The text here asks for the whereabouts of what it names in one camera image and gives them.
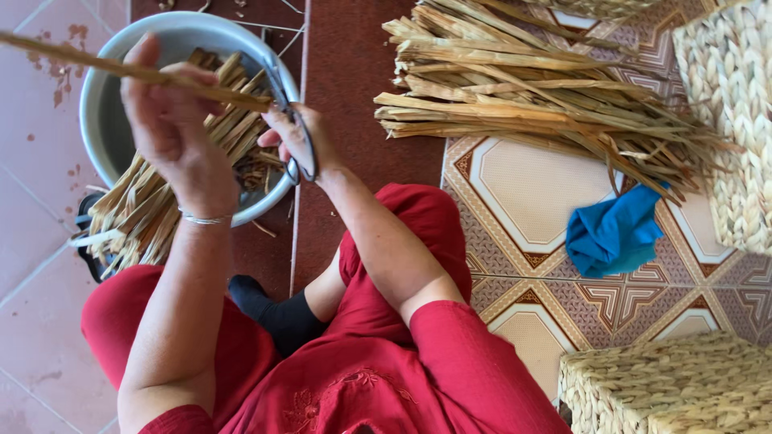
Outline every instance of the braided weave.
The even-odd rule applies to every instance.
[[[597,19],[624,18],[637,14],[659,0],[525,0],[539,6]]]
[[[772,255],[772,8],[766,1],[733,5],[673,33],[692,111],[746,149],[719,152],[710,208],[716,238]]]
[[[772,432],[772,348],[726,331],[563,356],[560,390],[574,432]]]

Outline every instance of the scissor blade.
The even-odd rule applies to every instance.
[[[277,60],[276,54],[273,52],[266,56],[266,75],[271,82],[276,105],[279,106],[279,110],[284,111],[290,105],[290,101],[287,98],[281,76],[279,75],[279,62]]]

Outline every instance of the scissor handle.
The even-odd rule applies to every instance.
[[[312,173],[309,173],[306,168],[300,166],[300,163],[297,162],[297,160],[294,157],[290,157],[289,161],[295,161],[295,165],[298,167],[299,171],[303,173],[303,177],[310,182],[314,182],[317,179],[317,169],[319,168],[319,162],[317,161],[317,153],[313,148],[313,140],[311,139],[311,133],[308,131],[308,127],[306,127],[306,122],[303,120],[303,117],[300,116],[299,113],[297,113],[295,110],[292,110],[293,120],[295,122],[295,125],[299,125],[300,128],[303,130],[303,138],[305,139],[306,146],[308,147],[308,151],[311,153],[311,164],[313,167],[311,168]],[[287,163],[284,163],[284,171],[285,173],[289,174],[289,179],[292,180],[293,185],[298,185],[300,183],[300,175],[293,174],[290,171],[290,167]]]

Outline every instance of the bracelet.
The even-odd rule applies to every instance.
[[[219,225],[220,223],[230,223],[231,218],[233,217],[233,214],[228,214],[222,217],[216,217],[214,219],[199,219],[198,217],[193,215],[192,212],[185,211],[184,209],[182,209],[181,206],[178,206],[177,209],[179,209],[180,212],[182,212],[183,219],[199,225]]]

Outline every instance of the woman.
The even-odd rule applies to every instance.
[[[126,61],[153,66],[158,55],[149,35]],[[188,64],[165,70],[216,83]],[[123,271],[83,310],[83,334],[118,388],[121,432],[569,432],[512,345],[468,306],[459,214],[444,192],[389,185],[373,196],[336,155],[320,115],[297,104],[317,184],[348,232],[327,270],[286,304],[233,280],[236,303],[269,333],[223,297],[237,186],[202,126],[221,107],[131,79],[122,93],[137,149],[184,218],[165,267]],[[309,167],[286,116],[264,117],[272,129],[259,145],[281,142],[284,161]]]

